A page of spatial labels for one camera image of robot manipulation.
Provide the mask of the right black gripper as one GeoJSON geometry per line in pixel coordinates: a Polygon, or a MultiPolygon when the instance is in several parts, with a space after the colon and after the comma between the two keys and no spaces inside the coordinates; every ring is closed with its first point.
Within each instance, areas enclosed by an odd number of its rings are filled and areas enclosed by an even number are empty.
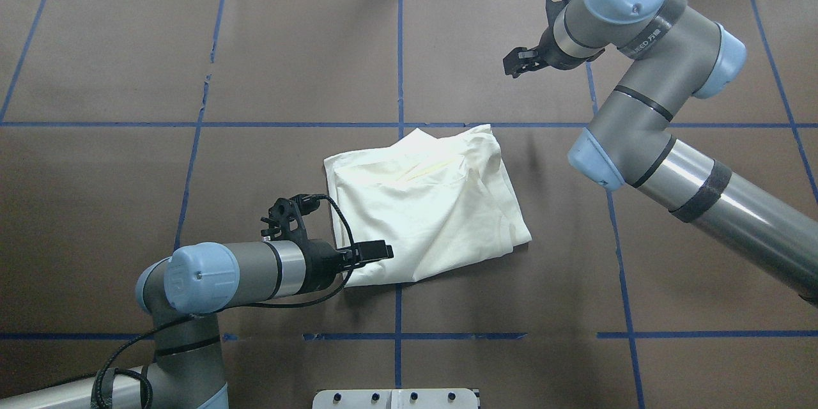
{"type": "Polygon", "coordinates": [[[571,70],[589,56],[589,48],[578,44],[564,26],[547,28],[541,35],[539,48],[540,55],[537,47],[526,49],[519,46],[509,51],[502,60],[505,76],[518,78],[525,72],[538,71],[544,62],[558,70],[571,70]]]}

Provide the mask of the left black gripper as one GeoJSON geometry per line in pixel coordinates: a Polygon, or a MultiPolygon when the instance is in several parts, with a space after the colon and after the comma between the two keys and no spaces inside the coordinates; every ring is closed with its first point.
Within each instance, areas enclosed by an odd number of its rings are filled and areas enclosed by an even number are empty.
{"type": "Polygon", "coordinates": [[[327,289],[345,265],[367,265],[392,259],[394,251],[385,240],[359,241],[340,251],[324,240],[308,240],[303,245],[305,275],[303,293],[327,289]]]}

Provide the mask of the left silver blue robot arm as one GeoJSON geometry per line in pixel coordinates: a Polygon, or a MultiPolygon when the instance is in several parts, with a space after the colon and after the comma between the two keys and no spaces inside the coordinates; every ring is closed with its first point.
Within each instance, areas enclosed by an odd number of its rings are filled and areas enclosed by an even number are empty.
{"type": "Polygon", "coordinates": [[[336,275],[392,258],[385,241],[336,249],[322,240],[205,242],[144,270],[135,295],[153,319],[151,363],[120,369],[107,359],[91,378],[2,400],[3,408],[227,408],[217,314],[329,287],[336,275]]]}

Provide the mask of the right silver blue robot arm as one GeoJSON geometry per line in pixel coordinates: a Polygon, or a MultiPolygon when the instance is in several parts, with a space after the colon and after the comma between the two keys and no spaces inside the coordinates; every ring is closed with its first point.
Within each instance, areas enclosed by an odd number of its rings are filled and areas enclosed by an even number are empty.
{"type": "Polygon", "coordinates": [[[613,45],[631,66],[569,151],[606,190],[629,185],[815,305],[816,222],[667,130],[689,98],[710,98],[747,49],[686,0],[546,0],[538,45],[504,57],[506,75],[571,70],[613,45]]]}

